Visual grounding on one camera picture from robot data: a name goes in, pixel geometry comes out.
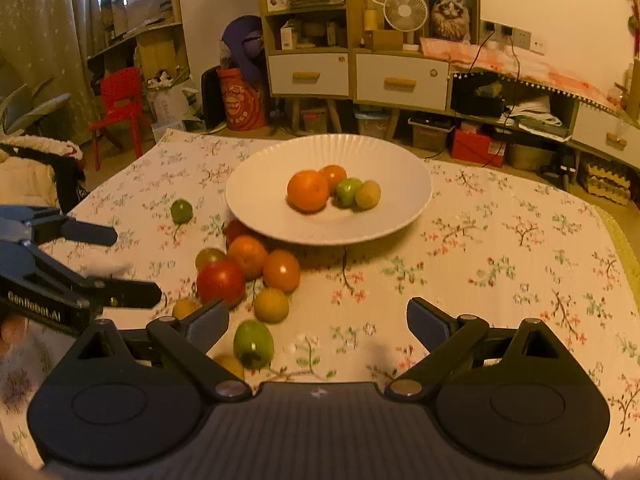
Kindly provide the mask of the left hand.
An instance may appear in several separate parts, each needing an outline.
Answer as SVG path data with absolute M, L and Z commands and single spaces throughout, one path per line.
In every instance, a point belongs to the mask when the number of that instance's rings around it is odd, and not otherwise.
M 28 319 L 2 310 L 0 315 L 0 356 L 4 358 L 25 337 Z

